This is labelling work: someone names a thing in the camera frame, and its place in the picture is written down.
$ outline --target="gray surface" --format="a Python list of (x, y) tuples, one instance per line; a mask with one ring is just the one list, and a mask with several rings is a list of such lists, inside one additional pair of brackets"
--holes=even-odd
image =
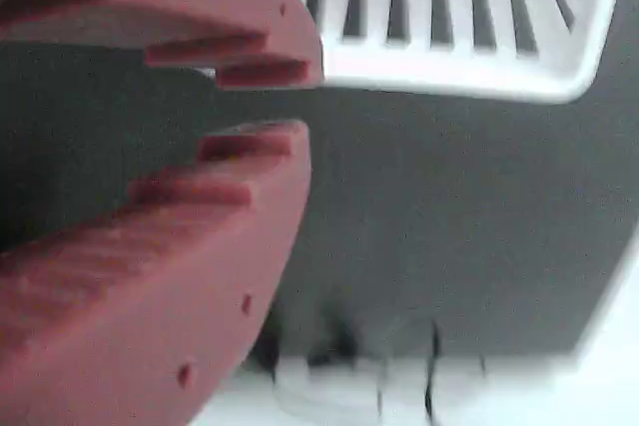
[(223, 94), (138, 55), (0, 48), (0, 242), (110, 210), (202, 133), (300, 117), (315, 176), (280, 305), (287, 345), (338, 312), (368, 352), (542, 354), (576, 341), (639, 216), (639, 0), (570, 106), (319, 90)]

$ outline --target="white plastic tray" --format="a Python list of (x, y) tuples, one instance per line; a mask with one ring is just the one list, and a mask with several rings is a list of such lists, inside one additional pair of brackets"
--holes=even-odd
[(592, 83), (615, 0), (305, 0), (330, 84), (565, 102)]

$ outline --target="red plastic part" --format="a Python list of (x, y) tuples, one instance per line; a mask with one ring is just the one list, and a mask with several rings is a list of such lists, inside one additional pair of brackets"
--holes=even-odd
[(227, 88), (309, 87), (321, 43), (300, 0), (0, 0), (0, 39), (143, 49)]
[(199, 155), (3, 254), (0, 424), (186, 424), (246, 357), (303, 214), (308, 132), (242, 128)]

